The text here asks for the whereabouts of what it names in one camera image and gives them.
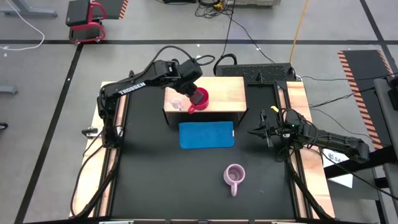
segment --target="black stool seat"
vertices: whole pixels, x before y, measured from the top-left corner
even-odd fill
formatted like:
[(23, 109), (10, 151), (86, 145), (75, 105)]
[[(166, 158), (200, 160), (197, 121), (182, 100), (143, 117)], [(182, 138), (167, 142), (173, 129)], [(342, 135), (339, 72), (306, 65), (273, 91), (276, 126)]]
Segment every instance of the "black stool seat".
[(90, 10), (90, 0), (70, 1), (67, 12), (68, 27), (84, 25), (88, 23), (88, 12)]

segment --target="black table surface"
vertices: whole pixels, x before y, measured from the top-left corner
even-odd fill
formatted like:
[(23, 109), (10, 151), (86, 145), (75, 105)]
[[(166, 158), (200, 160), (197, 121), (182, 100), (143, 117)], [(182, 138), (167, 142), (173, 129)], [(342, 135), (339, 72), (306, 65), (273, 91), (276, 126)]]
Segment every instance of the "black table surface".
[[(121, 161), (111, 216), (136, 219), (291, 219), (292, 197), (285, 164), (275, 161), (265, 140), (247, 130), (259, 124), (265, 109), (276, 116), (273, 88), (246, 89), (249, 108), (234, 128), (235, 145), (224, 149), (190, 149), (179, 146), (181, 120), (233, 120), (236, 114), (196, 113), (169, 117), (162, 112), (164, 90), (144, 88), (130, 96)], [(245, 168), (246, 178), (236, 197), (223, 180), (230, 164)]]

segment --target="red stool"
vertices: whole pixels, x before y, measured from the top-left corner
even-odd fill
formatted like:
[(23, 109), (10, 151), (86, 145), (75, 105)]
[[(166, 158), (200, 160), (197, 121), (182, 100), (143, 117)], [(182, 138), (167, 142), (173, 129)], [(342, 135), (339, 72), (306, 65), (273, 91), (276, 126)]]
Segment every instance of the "red stool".
[[(95, 6), (101, 9), (102, 17), (93, 18)], [(66, 25), (70, 27), (69, 40), (74, 44), (103, 40), (105, 30), (101, 21), (104, 19), (106, 12), (100, 3), (90, 0), (70, 1), (66, 21)]]

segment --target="mug handle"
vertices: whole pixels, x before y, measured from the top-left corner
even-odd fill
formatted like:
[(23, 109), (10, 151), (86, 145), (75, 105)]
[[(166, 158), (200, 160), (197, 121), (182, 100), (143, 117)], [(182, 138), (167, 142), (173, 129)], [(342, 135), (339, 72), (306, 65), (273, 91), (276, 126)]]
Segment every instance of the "mug handle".
[(232, 194), (232, 196), (235, 197), (237, 192), (238, 192), (238, 184), (234, 183), (234, 185), (231, 185), (231, 194)]
[(189, 114), (193, 114), (193, 112), (195, 111), (195, 108), (193, 107), (193, 105), (191, 105), (188, 109), (188, 113)]

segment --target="white paper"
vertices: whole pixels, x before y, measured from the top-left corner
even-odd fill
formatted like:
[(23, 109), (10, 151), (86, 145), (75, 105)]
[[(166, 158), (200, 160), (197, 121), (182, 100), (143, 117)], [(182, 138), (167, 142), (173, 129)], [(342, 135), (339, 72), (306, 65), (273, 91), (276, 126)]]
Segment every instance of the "white paper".
[[(325, 155), (328, 156), (335, 163), (343, 162), (348, 160), (348, 157), (342, 153), (332, 151), (330, 149), (323, 149), (324, 155), (323, 157), (323, 168), (334, 165), (334, 163), (330, 162)], [(337, 184), (344, 185), (349, 188), (353, 188), (353, 176), (351, 174), (342, 175), (339, 177), (330, 178), (329, 180), (336, 182)]]

